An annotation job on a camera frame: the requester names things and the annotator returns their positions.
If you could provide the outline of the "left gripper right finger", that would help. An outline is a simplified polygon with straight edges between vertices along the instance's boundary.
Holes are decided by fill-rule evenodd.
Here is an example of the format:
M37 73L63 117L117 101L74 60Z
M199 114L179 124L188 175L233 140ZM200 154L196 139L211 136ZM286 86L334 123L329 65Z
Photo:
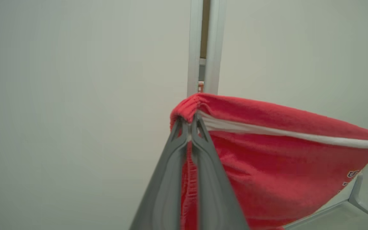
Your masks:
M199 230L248 230L228 176L200 114L191 124L192 160L197 167Z

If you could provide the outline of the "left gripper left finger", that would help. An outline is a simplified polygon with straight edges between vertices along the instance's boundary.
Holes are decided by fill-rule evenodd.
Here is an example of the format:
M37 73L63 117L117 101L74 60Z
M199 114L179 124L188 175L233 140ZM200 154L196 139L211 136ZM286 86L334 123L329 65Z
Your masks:
M180 229L181 179L187 137L188 124L178 118L134 216L131 230Z

